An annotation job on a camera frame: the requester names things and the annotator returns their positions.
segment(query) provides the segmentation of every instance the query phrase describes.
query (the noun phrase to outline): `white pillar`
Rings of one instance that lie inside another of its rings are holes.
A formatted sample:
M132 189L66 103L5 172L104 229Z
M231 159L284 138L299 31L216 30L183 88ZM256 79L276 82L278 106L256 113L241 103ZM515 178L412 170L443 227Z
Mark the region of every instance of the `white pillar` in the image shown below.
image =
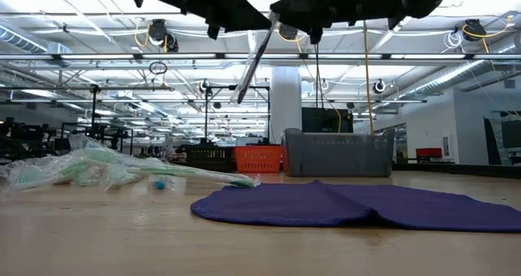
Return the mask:
M302 102L298 67L271 68L270 141L280 143L285 129L302 128Z

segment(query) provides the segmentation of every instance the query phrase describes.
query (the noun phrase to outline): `wooden table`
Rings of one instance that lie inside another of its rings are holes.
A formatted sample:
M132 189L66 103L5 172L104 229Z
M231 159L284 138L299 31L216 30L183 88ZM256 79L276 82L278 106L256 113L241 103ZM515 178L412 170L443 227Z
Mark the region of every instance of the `wooden table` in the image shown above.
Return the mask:
M263 176L265 182L312 179ZM521 180L395 172L324 182L394 184L521 209ZM190 204L221 186L140 182L25 191L0 206L0 275L520 275L521 235L286 228L207 221Z

